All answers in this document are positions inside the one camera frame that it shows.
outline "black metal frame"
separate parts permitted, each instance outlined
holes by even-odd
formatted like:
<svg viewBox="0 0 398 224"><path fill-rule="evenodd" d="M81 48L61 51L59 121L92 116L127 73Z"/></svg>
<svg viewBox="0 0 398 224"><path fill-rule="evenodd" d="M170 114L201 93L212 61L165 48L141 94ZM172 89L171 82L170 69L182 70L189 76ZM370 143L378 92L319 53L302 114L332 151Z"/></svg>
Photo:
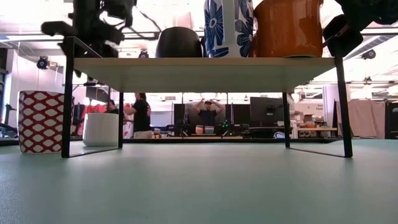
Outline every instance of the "black metal frame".
<svg viewBox="0 0 398 224"><path fill-rule="evenodd" d="M65 101L63 107L63 127L70 127L71 119L70 115L72 113L72 78L73 78L73 69L74 69L74 61L75 61L75 46L79 46L93 56L100 57L93 49L83 43L76 37L66 37L65 39L65 48L68 49L66 52L67 56L67 67L66 67L66 79L65 79ZM285 133L285 146L286 149L302 151L302 152L312 152L316 154L323 154L327 156L337 156L337 157L345 157L351 158L353 156L353 148L351 143L351 129L349 126L349 115L348 115L348 102L347 102L347 91L346 91L346 83L344 78L344 66L343 66L343 58L342 57L335 57L335 65L337 71L337 80L338 80L338 91L340 97L340 108L341 108L341 122L343 125L343 142L344 142L344 155L338 154L329 154L317 151L309 151L304 149L296 149L290 146L290 113L289 113L289 105L287 102L287 93L282 93L282 101L284 106L284 133ZM155 143L154 141L148 140L141 140L141 139L123 139L123 93L119 93L119 144L118 148L121 149L123 147L123 141L128 143ZM164 139L163 141L159 141L160 139L156 139L156 143L176 143L176 142L183 142L171 140L168 141ZM225 140L221 139L223 142L244 142L244 141L234 141L232 139ZM105 152L115 149L106 149L100 151L91 151L91 152L84 152L81 154L70 155L70 128L63 128L62 130L62 157L69 158L69 157L76 157L76 156L84 156L87 154L93 154L98 152Z"/></svg>
<svg viewBox="0 0 398 224"><path fill-rule="evenodd" d="M73 71L75 68L75 47L81 47L87 51L93 57L102 58L97 52L87 46L77 37L66 37L65 38L65 52L67 57L67 66L65 71L65 96L63 102L63 129L62 129L62 150L61 156L63 158L71 158L76 156L84 156L98 152L106 152L115 149L121 149L123 147L123 93L119 93L119 139L118 147L114 149L105 149L98 151L82 152L79 154L70 154L70 125L71 125L71 113L72 113L72 80Z"/></svg>

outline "black mug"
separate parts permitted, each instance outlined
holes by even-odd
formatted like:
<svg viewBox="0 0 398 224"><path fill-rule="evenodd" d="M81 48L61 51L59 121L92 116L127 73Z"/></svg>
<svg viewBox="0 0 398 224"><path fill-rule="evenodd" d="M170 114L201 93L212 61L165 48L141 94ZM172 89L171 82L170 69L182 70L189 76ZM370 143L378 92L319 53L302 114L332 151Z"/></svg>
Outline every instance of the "black mug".
<svg viewBox="0 0 398 224"><path fill-rule="evenodd" d="M203 57L198 34L186 27L171 27L160 33L156 57Z"/></svg>

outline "white shelf top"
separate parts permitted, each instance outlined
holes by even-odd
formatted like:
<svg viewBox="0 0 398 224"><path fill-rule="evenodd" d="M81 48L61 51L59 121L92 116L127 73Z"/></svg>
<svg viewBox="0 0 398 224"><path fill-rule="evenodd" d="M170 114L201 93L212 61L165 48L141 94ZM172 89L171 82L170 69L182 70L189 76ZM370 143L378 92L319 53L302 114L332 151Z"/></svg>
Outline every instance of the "white shelf top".
<svg viewBox="0 0 398 224"><path fill-rule="evenodd" d="M75 68L125 92L283 92L335 66L333 58L76 58Z"/></svg>

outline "ceiling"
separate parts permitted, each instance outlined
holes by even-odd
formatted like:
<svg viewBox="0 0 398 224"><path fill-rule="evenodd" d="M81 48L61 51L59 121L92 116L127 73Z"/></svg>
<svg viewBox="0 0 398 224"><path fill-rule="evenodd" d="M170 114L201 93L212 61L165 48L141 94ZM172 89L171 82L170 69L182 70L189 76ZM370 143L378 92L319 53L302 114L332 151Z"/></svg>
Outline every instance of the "ceiling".
<svg viewBox="0 0 398 224"><path fill-rule="evenodd" d="M49 59L61 65L65 64L65 57L57 43L62 37L49 37L43 35L40 26L45 21L65 21L72 23L67 14L73 11L71 0L0 0L0 47L19 47L23 55L35 59L41 55L48 55ZM261 0L253 0L257 6ZM161 29L173 26L186 26L193 30L203 30L204 0L140 0L138 8L156 21ZM325 27L335 16L341 14L340 5L335 0L324 0L321 8L321 23ZM137 10L133 10L133 28L139 32L157 31L155 25L144 18ZM110 24L118 20L105 17ZM369 27L381 27L371 24ZM1 37L15 40L2 43ZM365 42L370 42L375 37L365 37ZM118 47L120 57L136 58L141 49L148 49L150 56L154 56L156 41L126 40ZM371 76L372 80L398 80L397 37L388 40L373 48L377 57L373 60L363 60L354 57L345 62L347 80L363 80ZM329 57L327 48L324 48L324 57ZM336 81L335 70L320 75L317 82ZM306 91L319 92L323 85L306 86ZM389 86L374 85L374 88Z"/></svg>

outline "black t-shirt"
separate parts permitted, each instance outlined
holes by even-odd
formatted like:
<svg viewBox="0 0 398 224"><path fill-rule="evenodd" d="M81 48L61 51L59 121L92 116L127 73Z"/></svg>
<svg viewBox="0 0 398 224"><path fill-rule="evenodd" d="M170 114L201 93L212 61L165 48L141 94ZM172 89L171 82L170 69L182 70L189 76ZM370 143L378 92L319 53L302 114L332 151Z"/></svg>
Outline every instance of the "black t-shirt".
<svg viewBox="0 0 398 224"><path fill-rule="evenodd" d="M115 108L111 111L108 111L107 113L114 113L114 114L119 114L119 109Z"/></svg>
<svg viewBox="0 0 398 224"><path fill-rule="evenodd" d="M132 107L137 111L134 113L134 131L150 131L149 104L145 100L137 100Z"/></svg>
<svg viewBox="0 0 398 224"><path fill-rule="evenodd" d="M204 126L215 126L216 124L216 110L200 110L199 117Z"/></svg>

